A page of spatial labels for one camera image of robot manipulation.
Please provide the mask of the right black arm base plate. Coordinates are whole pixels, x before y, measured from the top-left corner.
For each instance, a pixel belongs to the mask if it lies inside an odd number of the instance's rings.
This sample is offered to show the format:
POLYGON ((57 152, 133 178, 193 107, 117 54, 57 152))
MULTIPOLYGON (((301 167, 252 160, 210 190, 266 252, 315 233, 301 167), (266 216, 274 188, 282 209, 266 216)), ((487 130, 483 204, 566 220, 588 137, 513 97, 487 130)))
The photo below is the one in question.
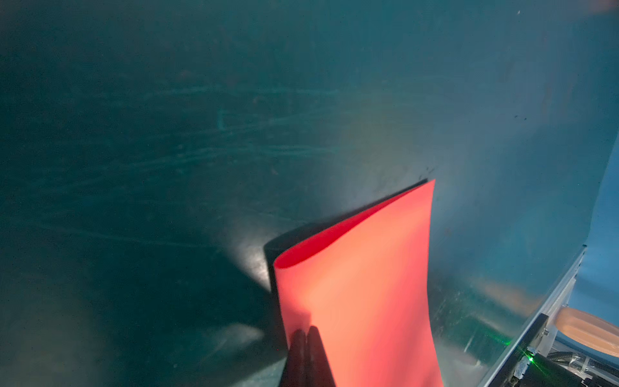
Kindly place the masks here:
POLYGON ((526 333, 520 338, 509 356, 501 364, 493 378, 488 382, 489 387, 515 386, 517 379, 524 375, 529 361, 527 357, 533 357, 538 353, 538 347, 547 336, 546 326, 549 316, 540 314, 532 322, 526 333))

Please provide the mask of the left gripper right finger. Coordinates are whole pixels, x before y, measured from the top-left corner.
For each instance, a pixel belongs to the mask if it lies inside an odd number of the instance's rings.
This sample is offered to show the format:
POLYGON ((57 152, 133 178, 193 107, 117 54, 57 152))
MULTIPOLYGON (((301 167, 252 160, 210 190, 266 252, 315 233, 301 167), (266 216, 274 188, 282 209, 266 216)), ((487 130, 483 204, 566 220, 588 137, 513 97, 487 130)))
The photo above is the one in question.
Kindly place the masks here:
POLYGON ((311 326, 306 344, 306 383, 309 387, 336 387, 319 329, 311 326))

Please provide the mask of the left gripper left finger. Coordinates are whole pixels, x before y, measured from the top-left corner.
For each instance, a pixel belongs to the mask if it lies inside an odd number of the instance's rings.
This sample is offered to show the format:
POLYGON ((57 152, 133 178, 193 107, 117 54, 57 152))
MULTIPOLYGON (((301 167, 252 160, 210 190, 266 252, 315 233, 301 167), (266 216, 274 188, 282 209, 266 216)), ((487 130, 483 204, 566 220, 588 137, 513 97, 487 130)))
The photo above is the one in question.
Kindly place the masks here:
POLYGON ((306 332, 293 333, 279 387, 306 387, 306 332))

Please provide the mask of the red square paper sheet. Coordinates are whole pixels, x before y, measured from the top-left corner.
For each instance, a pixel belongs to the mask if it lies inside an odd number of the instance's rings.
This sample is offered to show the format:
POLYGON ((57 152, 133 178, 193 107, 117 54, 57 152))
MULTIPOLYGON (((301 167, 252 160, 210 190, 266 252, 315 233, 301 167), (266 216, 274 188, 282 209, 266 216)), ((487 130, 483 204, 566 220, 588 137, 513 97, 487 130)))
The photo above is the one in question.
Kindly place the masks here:
POLYGON ((442 385, 427 295, 434 189, 406 190, 275 260, 285 334, 319 330, 335 385, 442 385))

